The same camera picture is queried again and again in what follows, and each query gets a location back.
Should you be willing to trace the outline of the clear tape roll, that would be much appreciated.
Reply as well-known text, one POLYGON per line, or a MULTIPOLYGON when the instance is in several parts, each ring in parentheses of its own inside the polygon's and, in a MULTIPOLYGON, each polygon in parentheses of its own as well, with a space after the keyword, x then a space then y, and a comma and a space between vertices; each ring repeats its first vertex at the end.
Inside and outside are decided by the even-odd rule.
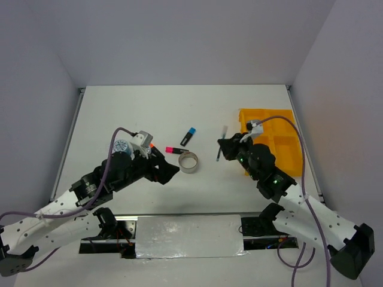
POLYGON ((199 159, 195 153, 187 151, 178 157, 178 164, 183 173, 192 174, 197 171, 199 159))

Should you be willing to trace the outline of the blue highlighter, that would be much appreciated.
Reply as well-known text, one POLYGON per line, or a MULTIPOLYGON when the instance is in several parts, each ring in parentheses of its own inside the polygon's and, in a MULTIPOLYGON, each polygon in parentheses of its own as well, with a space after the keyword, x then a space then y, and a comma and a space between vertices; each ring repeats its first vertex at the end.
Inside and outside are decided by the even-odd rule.
POLYGON ((189 131, 186 133, 186 135, 183 137, 180 145, 185 147, 189 143, 189 141, 193 137, 193 135, 195 134, 195 131, 196 131, 196 129, 191 127, 189 129, 189 131))

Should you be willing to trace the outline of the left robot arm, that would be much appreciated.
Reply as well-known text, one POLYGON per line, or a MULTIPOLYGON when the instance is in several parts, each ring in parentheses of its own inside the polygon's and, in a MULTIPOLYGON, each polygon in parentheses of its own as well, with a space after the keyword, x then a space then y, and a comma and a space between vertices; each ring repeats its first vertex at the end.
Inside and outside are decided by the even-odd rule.
POLYGON ((32 269, 38 257, 88 237, 109 239, 118 230, 117 220, 104 204, 118 192, 145 178, 167 184, 179 172, 162 154, 111 154, 93 172, 32 216, 1 227, 1 276, 32 269))

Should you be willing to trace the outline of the clear blue pen cap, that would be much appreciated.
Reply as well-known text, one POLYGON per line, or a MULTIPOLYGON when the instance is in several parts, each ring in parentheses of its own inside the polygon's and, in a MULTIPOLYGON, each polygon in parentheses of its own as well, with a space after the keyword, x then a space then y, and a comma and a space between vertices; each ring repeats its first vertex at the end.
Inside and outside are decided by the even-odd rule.
POLYGON ((226 138, 227 129, 228 129, 228 126, 223 126, 222 135, 221 135, 222 139, 226 138))

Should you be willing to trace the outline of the blue pen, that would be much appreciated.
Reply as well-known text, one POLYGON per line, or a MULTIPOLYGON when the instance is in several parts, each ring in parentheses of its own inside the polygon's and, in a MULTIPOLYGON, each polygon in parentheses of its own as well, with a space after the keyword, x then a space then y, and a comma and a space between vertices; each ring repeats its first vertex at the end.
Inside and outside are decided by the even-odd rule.
POLYGON ((219 162, 220 161, 220 155, 221 155, 221 140, 222 139, 219 139, 217 142, 218 142, 218 153, 217 153, 217 156, 216 156, 216 162, 219 162))

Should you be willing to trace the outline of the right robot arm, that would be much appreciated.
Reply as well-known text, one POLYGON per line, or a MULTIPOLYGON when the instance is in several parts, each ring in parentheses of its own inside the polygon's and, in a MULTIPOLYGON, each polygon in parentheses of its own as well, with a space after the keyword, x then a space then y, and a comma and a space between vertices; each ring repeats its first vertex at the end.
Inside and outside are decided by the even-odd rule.
POLYGON ((303 192, 291 176, 279 169, 269 147, 253 143, 245 134, 219 139, 226 160, 236 160, 257 182, 257 189, 271 203, 261 213, 260 227, 321 248, 325 258, 343 276, 359 277, 375 251, 374 232, 367 224, 356 225, 303 192))

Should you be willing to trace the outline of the pink highlighter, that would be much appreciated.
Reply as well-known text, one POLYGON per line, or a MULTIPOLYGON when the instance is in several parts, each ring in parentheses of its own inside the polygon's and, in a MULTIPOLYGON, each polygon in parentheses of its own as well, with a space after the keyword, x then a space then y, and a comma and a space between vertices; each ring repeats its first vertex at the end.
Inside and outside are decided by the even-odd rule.
POLYGON ((181 155, 183 154, 184 152, 188 152, 187 149, 182 149, 182 148, 175 148, 175 147, 170 147, 170 146, 167 146, 165 148, 165 152, 166 153, 170 153, 170 154, 178 154, 178 155, 181 155))

